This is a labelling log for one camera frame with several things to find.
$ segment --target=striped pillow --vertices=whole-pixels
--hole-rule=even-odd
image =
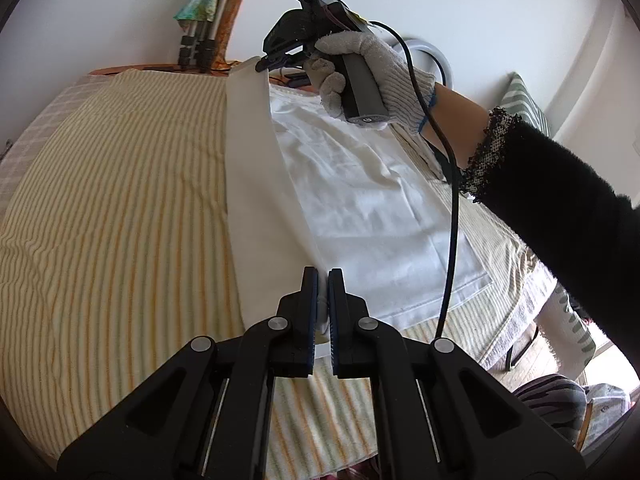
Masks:
[[[547,137],[551,136],[545,113],[531,98],[519,74],[513,73],[507,93],[502,98],[499,106],[507,110],[511,115],[520,115],[526,123],[539,129]]]

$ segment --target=hand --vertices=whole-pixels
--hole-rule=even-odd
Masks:
[[[365,32],[344,31],[330,34],[316,41],[316,49],[325,54],[360,54],[373,74],[392,122],[400,123],[410,134],[417,133],[424,118],[422,107],[415,96],[409,70],[403,57],[384,41]],[[322,57],[309,59],[304,69],[311,83],[320,92],[322,105],[331,117],[343,117],[341,92],[345,79],[335,71],[334,64]],[[415,76],[425,102],[431,101],[435,76],[415,69]]]

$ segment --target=wall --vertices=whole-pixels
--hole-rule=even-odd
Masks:
[[[497,104],[507,74],[520,72],[546,107],[571,68],[599,0],[343,0],[370,20],[417,36],[449,59],[456,90]],[[296,0],[244,0],[228,59],[259,55],[262,40]]]
[[[599,90],[562,143],[588,162],[613,189],[640,201],[640,31],[623,23],[616,53]]]
[[[0,146],[66,85],[97,68],[173,62],[187,0],[21,0],[0,34]],[[452,63],[456,89],[492,106],[518,70],[545,107],[590,28],[598,0],[345,0],[401,34],[431,41]],[[245,0],[229,57],[260,54],[296,0]]]

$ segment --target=black sleeve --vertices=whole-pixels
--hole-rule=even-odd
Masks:
[[[531,247],[640,372],[640,213],[564,147],[519,118],[502,121],[500,131],[495,114],[465,171],[467,189]]]

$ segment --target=white glove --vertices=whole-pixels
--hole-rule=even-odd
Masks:
[[[316,49],[325,54],[360,54],[378,83],[382,101],[392,122],[400,123],[410,134],[417,133],[424,112],[415,96],[404,57],[400,57],[384,41],[373,34],[346,30],[316,41]],[[313,57],[304,64],[311,83],[320,92],[322,106],[331,117],[344,117],[340,93],[344,90],[344,76],[335,71],[331,61]],[[429,105],[434,92],[435,76],[415,69],[418,86]]]

